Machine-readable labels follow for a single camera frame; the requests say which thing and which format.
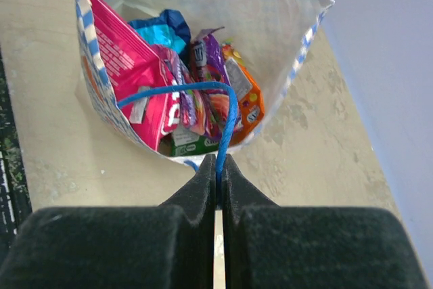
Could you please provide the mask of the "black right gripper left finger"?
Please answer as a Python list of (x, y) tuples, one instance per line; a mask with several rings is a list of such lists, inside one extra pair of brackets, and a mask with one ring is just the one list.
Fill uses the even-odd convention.
[(158, 206), (49, 207), (22, 224), (2, 288), (211, 288), (215, 157)]

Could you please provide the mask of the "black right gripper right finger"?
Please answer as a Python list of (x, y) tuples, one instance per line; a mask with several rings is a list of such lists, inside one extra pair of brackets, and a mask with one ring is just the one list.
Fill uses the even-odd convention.
[(427, 288), (400, 221), (388, 210), (280, 206), (228, 156), (222, 174), (228, 288)]

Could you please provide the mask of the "purple candy packet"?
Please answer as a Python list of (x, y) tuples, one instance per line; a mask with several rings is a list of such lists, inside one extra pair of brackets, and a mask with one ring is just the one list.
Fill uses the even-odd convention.
[(178, 60), (170, 64), (178, 85), (214, 83), (204, 89), (179, 92), (181, 125), (212, 140), (221, 138), (229, 119), (229, 110), (237, 107), (236, 98), (227, 91), (231, 82), (222, 47), (214, 36), (222, 29), (202, 29), (187, 46), (187, 63)]

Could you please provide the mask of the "blue checkered paper bag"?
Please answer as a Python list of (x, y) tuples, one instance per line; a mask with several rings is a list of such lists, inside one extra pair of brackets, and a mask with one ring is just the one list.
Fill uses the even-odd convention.
[[(317, 29), (333, 0), (104, 0), (126, 20), (177, 9), (192, 32), (222, 28), (218, 40), (230, 39), (263, 93), (264, 118), (245, 139), (229, 148), (239, 151), (258, 136), (280, 107), (306, 59)], [(99, 117), (139, 147), (144, 146), (116, 105), (114, 79), (102, 51), (90, 0), (76, 0), (82, 69), (91, 105)]]

